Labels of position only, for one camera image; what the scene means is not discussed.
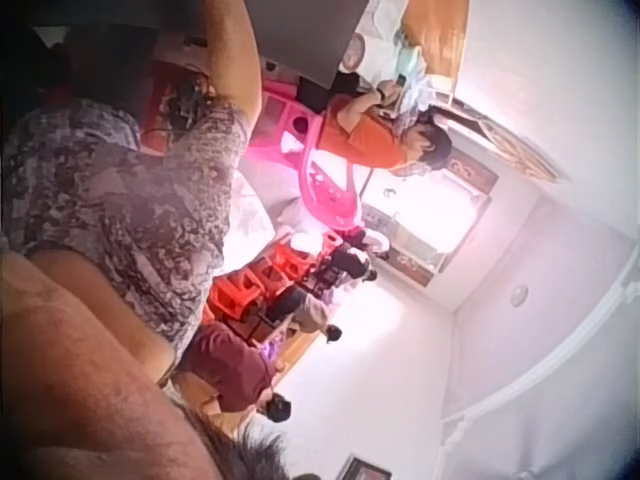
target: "red shirt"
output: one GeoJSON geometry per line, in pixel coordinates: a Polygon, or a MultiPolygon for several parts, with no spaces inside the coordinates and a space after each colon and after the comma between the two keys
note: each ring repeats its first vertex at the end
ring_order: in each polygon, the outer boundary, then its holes
{"type": "Polygon", "coordinates": [[[351,133],[338,124],[338,112],[350,100],[338,95],[331,101],[318,149],[371,168],[390,169],[407,163],[407,156],[391,127],[376,116],[364,114],[351,133]]]}
{"type": "Polygon", "coordinates": [[[221,322],[198,328],[181,368],[218,391],[223,412],[241,412],[254,405],[276,374],[270,361],[221,322]]]}

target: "maroon shirt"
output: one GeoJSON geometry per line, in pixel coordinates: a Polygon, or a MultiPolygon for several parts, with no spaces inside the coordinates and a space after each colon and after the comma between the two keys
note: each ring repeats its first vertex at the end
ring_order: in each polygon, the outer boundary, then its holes
{"type": "Polygon", "coordinates": [[[223,412],[241,412],[271,385],[274,365],[221,322],[202,325],[182,357],[180,368],[215,388],[223,412]]]}

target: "pink plastic chair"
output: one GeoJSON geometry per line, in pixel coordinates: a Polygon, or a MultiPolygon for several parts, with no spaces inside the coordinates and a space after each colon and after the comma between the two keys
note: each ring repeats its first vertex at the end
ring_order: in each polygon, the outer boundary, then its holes
{"type": "Polygon", "coordinates": [[[277,124],[266,131],[261,129],[268,121],[258,120],[247,155],[252,158],[283,164],[298,171],[298,184],[302,201],[318,221],[329,228],[346,230],[354,227],[361,217],[360,198],[353,177],[353,165],[345,160],[347,185],[341,188],[313,160],[324,118],[295,101],[296,87],[280,82],[265,82],[263,113],[275,110],[277,124]],[[306,133],[294,128],[296,119],[307,120],[306,133]],[[284,153],[282,140],[285,132],[292,135],[303,147],[301,151],[284,153]]]}

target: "wall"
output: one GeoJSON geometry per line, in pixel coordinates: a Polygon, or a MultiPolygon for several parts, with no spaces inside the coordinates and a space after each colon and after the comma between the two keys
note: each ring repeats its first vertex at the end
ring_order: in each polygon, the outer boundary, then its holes
{"type": "Polygon", "coordinates": [[[640,299],[618,307],[550,377],[477,420],[443,479],[511,478],[524,469],[536,480],[615,478],[638,445],[639,309],[640,299]]]}
{"type": "Polygon", "coordinates": [[[472,0],[456,96],[540,147],[555,198],[635,238],[638,23],[620,0],[472,0]]]}
{"type": "Polygon", "coordinates": [[[381,275],[354,291],[334,320],[342,339],[318,340],[278,387],[293,403],[291,419],[254,420],[285,435],[293,473],[337,478],[356,454],[397,480],[430,475],[452,319],[406,290],[381,275]]]}
{"type": "Polygon", "coordinates": [[[491,204],[470,238],[426,289],[430,298],[455,311],[504,254],[540,197],[540,190],[480,145],[456,131],[450,133],[457,148],[499,176],[491,192],[491,204]]]}
{"type": "Polygon", "coordinates": [[[457,312],[445,415],[508,385],[557,347],[610,288],[632,249],[622,234],[541,197],[457,312]],[[514,308],[509,299],[520,283],[529,298],[514,308]]]}

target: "gray patterned shirt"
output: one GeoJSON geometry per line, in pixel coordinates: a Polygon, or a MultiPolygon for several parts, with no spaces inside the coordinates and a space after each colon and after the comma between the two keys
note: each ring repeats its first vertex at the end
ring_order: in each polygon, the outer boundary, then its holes
{"type": "Polygon", "coordinates": [[[90,259],[179,358],[222,264],[248,135],[244,114],[220,99],[165,157],[141,153],[133,118],[105,105],[35,111],[3,152],[3,236],[23,255],[90,259]]]}

